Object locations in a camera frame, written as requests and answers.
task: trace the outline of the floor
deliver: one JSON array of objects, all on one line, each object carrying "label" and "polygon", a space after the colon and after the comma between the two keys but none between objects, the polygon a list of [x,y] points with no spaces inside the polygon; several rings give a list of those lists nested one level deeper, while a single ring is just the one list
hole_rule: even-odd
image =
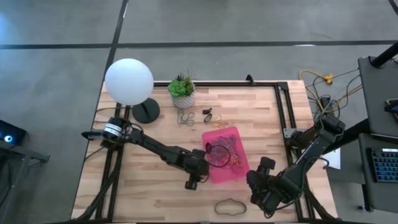
[{"label": "floor", "polygon": [[[187,69],[198,80],[242,80],[247,74],[291,80],[305,69],[338,75],[357,68],[357,58],[378,55],[394,43],[398,16],[392,5],[393,0],[0,1],[0,118],[30,133],[25,147],[51,154],[45,167],[31,169],[7,223],[69,219],[87,146],[80,133],[91,127],[104,71],[113,60],[141,60],[156,80]],[[357,74],[339,77],[332,86],[321,83],[318,91],[339,97]],[[305,75],[305,83],[313,78]],[[351,126],[364,118],[359,91],[340,119]],[[359,212],[360,185],[329,173],[340,218],[398,218]]]}]

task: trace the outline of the wooden tabletop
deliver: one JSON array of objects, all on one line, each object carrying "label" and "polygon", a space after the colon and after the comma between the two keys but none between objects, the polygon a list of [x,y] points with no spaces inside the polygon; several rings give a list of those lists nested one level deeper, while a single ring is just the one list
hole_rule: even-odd
[{"label": "wooden tabletop", "polygon": [[[298,128],[313,125],[312,114],[302,81],[287,81]],[[272,87],[196,87],[195,106],[185,112],[194,112],[193,126],[177,123],[177,108],[173,106],[166,87],[156,87],[151,95],[160,106],[159,118],[142,127],[147,135],[169,146],[185,149],[203,149],[201,135],[215,130],[210,123],[204,123],[201,111],[213,108],[213,116],[222,115],[222,123],[239,130],[244,151],[251,169],[256,169],[262,156],[276,161],[276,175],[287,167],[275,91]],[[285,119],[289,116],[285,106]],[[105,87],[101,91],[98,109],[115,107],[116,102]],[[103,110],[96,115],[97,121],[107,121],[114,110]],[[94,128],[104,124],[95,123]],[[100,141],[92,141],[88,154],[100,148]],[[222,184],[208,181],[199,183],[196,191],[185,190],[188,174],[170,167],[150,151],[133,144],[125,145],[118,196],[114,211],[114,222],[295,222],[294,205],[279,210],[266,220],[262,211],[250,203],[251,190],[245,179]],[[101,185],[106,150],[90,157],[83,166],[72,217],[78,217],[91,203]],[[310,188],[332,215],[336,216],[335,203],[331,194],[326,171],[318,161],[308,173]],[[234,217],[217,215],[214,206],[220,200],[233,198],[244,202],[247,212]]]}]

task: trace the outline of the pink basket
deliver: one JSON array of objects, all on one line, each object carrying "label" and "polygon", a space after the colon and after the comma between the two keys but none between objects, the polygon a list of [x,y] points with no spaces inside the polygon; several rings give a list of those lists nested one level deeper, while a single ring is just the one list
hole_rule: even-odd
[{"label": "pink basket", "polygon": [[203,146],[206,149],[206,160],[216,166],[226,164],[223,167],[210,165],[209,178],[214,184],[246,176],[246,173],[249,171],[248,159],[244,153],[241,138],[236,127],[203,133],[202,140]]}]

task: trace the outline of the computer keyboard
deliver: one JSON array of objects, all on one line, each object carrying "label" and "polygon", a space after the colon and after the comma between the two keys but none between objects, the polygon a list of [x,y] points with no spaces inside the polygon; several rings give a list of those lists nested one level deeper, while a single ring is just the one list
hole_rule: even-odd
[{"label": "computer keyboard", "polygon": [[398,149],[369,148],[376,182],[398,183]]}]

